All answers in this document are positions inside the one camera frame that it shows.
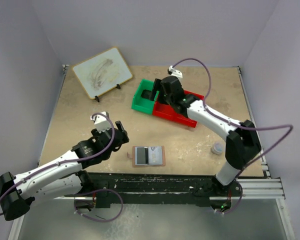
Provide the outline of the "black card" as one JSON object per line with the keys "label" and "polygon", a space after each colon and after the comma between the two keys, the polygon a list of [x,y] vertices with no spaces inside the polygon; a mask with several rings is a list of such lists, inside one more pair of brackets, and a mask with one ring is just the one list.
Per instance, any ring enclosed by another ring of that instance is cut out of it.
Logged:
{"label": "black card", "polygon": [[156,94],[157,94],[156,91],[144,89],[141,93],[141,98],[150,100],[150,101],[155,101]]}
{"label": "black card", "polygon": [[135,148],[135,164],[147,165],[149,163],[149,149],[148,147],[138,146]]}

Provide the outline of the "brown leather card holder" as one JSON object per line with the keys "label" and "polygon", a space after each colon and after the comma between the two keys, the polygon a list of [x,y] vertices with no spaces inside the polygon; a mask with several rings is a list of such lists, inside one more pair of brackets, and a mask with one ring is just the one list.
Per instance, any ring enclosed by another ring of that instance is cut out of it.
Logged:
{"label": "brown leather card holder", "polygon": [[[135,149],[136,147],[148,147],[148,164],[135,164]],[[163,167],[166,165],[165,148],[160,146],[133,146],[131,152],[127,152],[127,158],[131,160],[132,166],[137,167]]]}

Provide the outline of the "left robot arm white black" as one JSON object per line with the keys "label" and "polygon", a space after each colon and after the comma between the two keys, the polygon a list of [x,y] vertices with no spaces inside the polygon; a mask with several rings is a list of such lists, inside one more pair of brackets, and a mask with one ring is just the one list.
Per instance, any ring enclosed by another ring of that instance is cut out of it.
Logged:
{"label": "left robot arm white black", "polygon": [[96,189],[86,168],[108,160],[129,142],[120,121],[103,132],[96,129],[92,136],[74,145],[60,157],[36,169],[0,176],[1,215],[6,221],[25,215],[32,206],[61,196],[88,196]]}

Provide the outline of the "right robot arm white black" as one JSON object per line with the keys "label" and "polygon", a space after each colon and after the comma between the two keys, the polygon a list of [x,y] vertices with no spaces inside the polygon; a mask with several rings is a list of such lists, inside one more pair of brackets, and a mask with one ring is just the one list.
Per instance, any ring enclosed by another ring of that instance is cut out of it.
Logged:
{"label": "right robot arm white black", "polygon": [[216,195],[225,195],[230,190],[230,183],[261,151],[254,123],[250,120],[240,122],[204,105],[199,97],[186,94],[181,82],[172,75],[155,79],[150,98],[155,96],[177,114],[204,125],[225,141],[226,162],[212,183]]}

